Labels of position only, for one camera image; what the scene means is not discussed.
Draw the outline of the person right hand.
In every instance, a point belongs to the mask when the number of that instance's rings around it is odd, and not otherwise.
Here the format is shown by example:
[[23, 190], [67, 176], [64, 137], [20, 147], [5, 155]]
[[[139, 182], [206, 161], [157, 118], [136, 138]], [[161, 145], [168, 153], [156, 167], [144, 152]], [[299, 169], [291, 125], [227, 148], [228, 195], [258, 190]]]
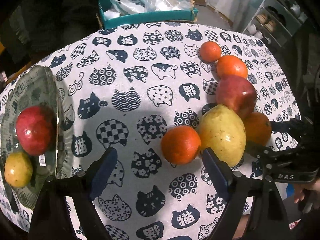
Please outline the person right hand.
[[319, 209], [319, 193], [320, 193], [320, 182], [319, 177], [317, 177], [314, 181], [308, 183], [308, 184], [294, 184], [294, 203], [297, 204], [300, 201], [303, 201], [306, 197], [305, 191], [309, 190], [311, 192], [314, 192], [316, 194], [316, 200], [313, 204], [313, 207], [315, 209]]

